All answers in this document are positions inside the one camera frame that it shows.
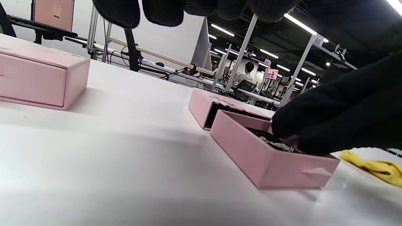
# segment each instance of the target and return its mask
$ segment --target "black glove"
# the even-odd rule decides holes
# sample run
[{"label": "black glove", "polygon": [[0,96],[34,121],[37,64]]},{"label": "black glove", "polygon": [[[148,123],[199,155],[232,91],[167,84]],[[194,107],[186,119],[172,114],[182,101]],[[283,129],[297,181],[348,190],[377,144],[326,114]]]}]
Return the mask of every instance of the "black glove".
[{"label": "black glove", "polygon": [[[235,20],[246,6],[266,22],[283,17],[301,0],[142,0],[145,17],[152,23],[168,27],[183,22],[184,11],[191,15],[208,16],[213,12],[226,20]],[[139,24],[138,0],[93,0],[99,13],[111,23],[123,28]]]},{"label": "black glove", "polygon": [[297,147],[327,154],[402,142],[402,53],[318,86],[280,108],[273,134],[298,135]]}]

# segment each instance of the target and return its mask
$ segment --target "pink jewelry box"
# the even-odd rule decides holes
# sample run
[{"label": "pink jewelry box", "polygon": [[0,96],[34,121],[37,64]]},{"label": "pink jewelry box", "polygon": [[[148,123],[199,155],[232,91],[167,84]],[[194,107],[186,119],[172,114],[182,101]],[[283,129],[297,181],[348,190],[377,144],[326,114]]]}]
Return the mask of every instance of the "pink jewelry box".
[{"label": "pink jewelry box", "polygon": [[86,88],[90,60],[0,34],[0,100],[66,109]]},{"label": "pink jewelry box", "polygon": [[271,132],[271,122],[219,110],[212,138],[257,188],[324,187],[339,159],[279,151],[246,129]]},{"label": "pink jewelry box", "polygon": [[219,109],[267,121],[271,120],[271,118],[241,101],[198,88],[193,89],[189,102],[189,110],[204,130],[211,129],[215,115]]}]

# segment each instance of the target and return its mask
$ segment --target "white table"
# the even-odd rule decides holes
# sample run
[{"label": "white table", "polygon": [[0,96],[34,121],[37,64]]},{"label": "white table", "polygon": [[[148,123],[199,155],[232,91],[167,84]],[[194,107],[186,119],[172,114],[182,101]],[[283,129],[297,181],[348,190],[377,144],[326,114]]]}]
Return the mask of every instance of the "white table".
[{"label": "white table", "polygon": [[251,97],[252,105],[255,105],[255,100],[265,101],[267,103],[273,104],[276,107],[278,107],[281,104],[281,102],[279,102],[279,101],[260,96],[260,95],[258,95],[256,93],[253,93],[253,92],[248,92],[248,91],[245,91],[245,90],[242,90],[242,89],[238,89],[238,90],[243,92],[243,93],[245,93],[247,96]]},{"label": "white table", "polygon": [[0,102],[2,225],[401,224],[401,189],[342,162],[322,190],[257,190],[193,118],[191,92],[91,61],[68,111]]}]

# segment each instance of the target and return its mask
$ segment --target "finger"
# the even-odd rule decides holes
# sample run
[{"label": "finger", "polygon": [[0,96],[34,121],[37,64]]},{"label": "finger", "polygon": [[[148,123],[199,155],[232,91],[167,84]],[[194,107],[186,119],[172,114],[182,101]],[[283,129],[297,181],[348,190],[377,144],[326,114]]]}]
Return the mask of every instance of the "finger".
[{"label": "finger", "polygon": [[186,0],[184,10],[191,15],[209,16],[216,9],[216,0]]},{"label": "finger", "polygon": [[301,0],[248,0],[248,5],[258,19],[274,22],[283,17]]},{"label": "finger", "polygon": [[109,22],[123,28],[135,28],[139,24],[137,0],[93,0],[98,12]]},{"label": "finger", "polygon": [[175,27],[183,22],[183,0],[142,0],[142,8],[152,23]]}]

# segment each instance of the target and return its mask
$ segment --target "pink sign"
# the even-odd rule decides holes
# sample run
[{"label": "pink sign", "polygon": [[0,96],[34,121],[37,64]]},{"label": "pink sign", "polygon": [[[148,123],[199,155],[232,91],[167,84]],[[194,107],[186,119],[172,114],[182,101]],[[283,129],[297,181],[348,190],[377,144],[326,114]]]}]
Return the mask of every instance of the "pink sign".
[{"label": "pink sign", "polygon": [[268,79],[276,80],[278,76],[278,69],[268,69],[268,72],[265,73],[265,77]]}]

